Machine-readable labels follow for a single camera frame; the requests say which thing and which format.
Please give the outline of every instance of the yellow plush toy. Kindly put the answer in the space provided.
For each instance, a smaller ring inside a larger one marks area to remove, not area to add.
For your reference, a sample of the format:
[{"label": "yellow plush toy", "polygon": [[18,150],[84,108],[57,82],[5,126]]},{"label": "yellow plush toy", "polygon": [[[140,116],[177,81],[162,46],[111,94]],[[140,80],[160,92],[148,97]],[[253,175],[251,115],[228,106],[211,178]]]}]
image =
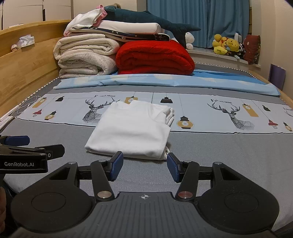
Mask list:
[{"label": "yellow plush toy", "polygon": [[216,47],[214,48],[214,52],[215,52],[217,55],[225,55],[228,51],[227,51],[224,47],[216,46]]},{"label": "yellow plush toy", "polygon": [[237,40],[229,38],[226,41],[226,50],[233,51],[233,52],[239,52],[239,43]]},{"label": "yellow plush toy", "polygon": [[224,46],[225,45],[225,41],[227,40],[227,37],[222,37],[220,34],[216,34],[214,36],[214,41],[213,41],[213,47],[217,47],[217,46]]}]

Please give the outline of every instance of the red blanket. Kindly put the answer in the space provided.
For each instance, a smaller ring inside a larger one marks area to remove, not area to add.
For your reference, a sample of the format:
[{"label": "red blanket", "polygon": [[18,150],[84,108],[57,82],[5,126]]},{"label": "red blanket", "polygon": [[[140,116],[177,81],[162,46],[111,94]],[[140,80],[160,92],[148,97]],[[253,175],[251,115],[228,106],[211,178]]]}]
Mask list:
[{"label": "red blanket", "polygon": [[117,52],[119,74],[188,75],[195,64],[182,45],[174,40],[138,40],[125,43]]}]

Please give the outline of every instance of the lamp print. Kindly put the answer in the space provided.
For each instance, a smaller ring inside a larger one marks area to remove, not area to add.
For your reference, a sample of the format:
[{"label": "lamp print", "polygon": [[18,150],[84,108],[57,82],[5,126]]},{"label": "lamp print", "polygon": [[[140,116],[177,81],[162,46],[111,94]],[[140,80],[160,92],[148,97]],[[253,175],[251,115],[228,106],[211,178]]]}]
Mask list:
[{"label": "lamp print", "polygon": [[173,102],[170,98],[164,97],[164,98],[162,98],[161,103],[173,103]]},{"label": "lamp print", "polygon": [[64,96],[63,96],[63,97],[60,97],[60,98],[58,98],[57,100],[55,100],[55,102],[62,102],[62,101],[63,101],[63,99],[64,99]]},{"label": "lamp print", "polygon": [[270,119],[269,119],[269,126],[272,126],[273,128],[275,128],[275,129],[278,129],[278,124],[277,123],[274,123],[274,122],[272,122]]},{"label": "lamp print", "polygon": [[47,98],[41,98],[40,101],[38,101],[34,106],[32,106],[32,108],[37,108],[38,106],[40,106],[46,100],[47,100]]},{"label": "lamp print", "polygon": [[285,125],[285,128],[288,130],[288,131],[292,131],[292,128],[290,126],[288,126],[285,122],[283,122],[284,125]]},{"label": "lamp print", "polygon": [[182,129],[191,129],[194,127],[194,124],[189,121],[188,117],[183,116],[180,118],[180,121],[177,121],[177,126],[181,127]]},{"label": "lamp print", "polygon": [[258,115],[256,114],[256,112],[252,109],[251,106],[246,105],[245,103],[243,103],[242,105],[244,107],[244,109],[249,113],[249,115],[251,117],[258,117]]},{"label": "lamp print", "polygon": [[41,115],[41,114],[42,114],[42,110],[39,110],[33,113],[33,117],[36,117],[37,115]]},{"label": "lamp print", "polygon": [[125,98],[125,103],[130,104],[133,100],[138,100],[138,98],[132,96],[132,97],[127,97]]},{"label": "lamp print", "polygon": [[55,114],[56,114],[56,111],[51,112],[49,115],[45,116],[45,120],[50,120],[50,119],[52,119],[52,118],[55,116]]},{"label": "lamp print", "polygon": [[267,112],[270,112],[270,111],[271,111],[270,109],[268,109],[268,108],[265,107],[264,105],[263,105],[263,109],[265,109]]}]

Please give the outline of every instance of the white pillow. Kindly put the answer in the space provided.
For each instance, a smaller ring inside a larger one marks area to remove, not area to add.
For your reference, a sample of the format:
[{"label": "white pillow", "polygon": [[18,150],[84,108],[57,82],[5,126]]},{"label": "white pillow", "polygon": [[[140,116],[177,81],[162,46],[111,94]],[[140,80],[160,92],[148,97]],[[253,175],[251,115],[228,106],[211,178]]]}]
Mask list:
[{"label": "white pillow", "polygon": [[158,34],[165,32],[158,23],[128,23],[103,20],[97,27],[132,34]]}]

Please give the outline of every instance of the deer print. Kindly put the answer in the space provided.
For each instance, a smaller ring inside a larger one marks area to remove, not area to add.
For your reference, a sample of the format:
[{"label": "deer print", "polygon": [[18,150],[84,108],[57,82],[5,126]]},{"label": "deer print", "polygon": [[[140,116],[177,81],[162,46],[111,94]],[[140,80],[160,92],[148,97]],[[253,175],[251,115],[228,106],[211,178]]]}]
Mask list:
[{"label": "deer print", "polygon": [[291,114],[289,114],[289,113],[287,112],[287,110],[288,110],[288,111],[293,111],[293,109],[287,109],[287,108],[284,108],[284,109],[285,109],[285,113],[286,113],[286,114],[288,114],[290,117],[293,117]]},{"label": "deer print", "polygon": [[82,118],[82,120],[85,122],[98,123],[101,119],[102,114],[97,113],[97,110],[112,104],[112,102],[108,103],[108,101],[106,101],[105,104],[101,104],[98,107],[95,107],[95,105],[93,103],[94,101],[95,100],[92,100],[90,102],[90,100],[86,100],[86,104],[89,105],[88,107],[90,108],[90,111],[84,116],[84,118]]},{"label": "deer print", "polygon": [[234,123],[234,125],[238,128],[238,129],[241,129],[241,130],[253,130],[254,129],[254,124],[252,124],[251,122],[249,121],[241,121],[241,120],[238,120],[235,115],[236,115],[236,112],[239,112],[240,111],[240,107],[235,107],[234,105],[232,105],[233,107],[235,107],[235,109],[233,109],[231,107],[231,112],[228,112],[225,108],[222,108],[221,106],[219,106],[219,108],[215,107],[214,104],[216,102],[214,102],[212,105],[209,105],[211,108],[213,109],[216,109],[216,110],[220,110],[222,111],[223,113],[227,113],[230,118],[231,118],[231,121]]}]

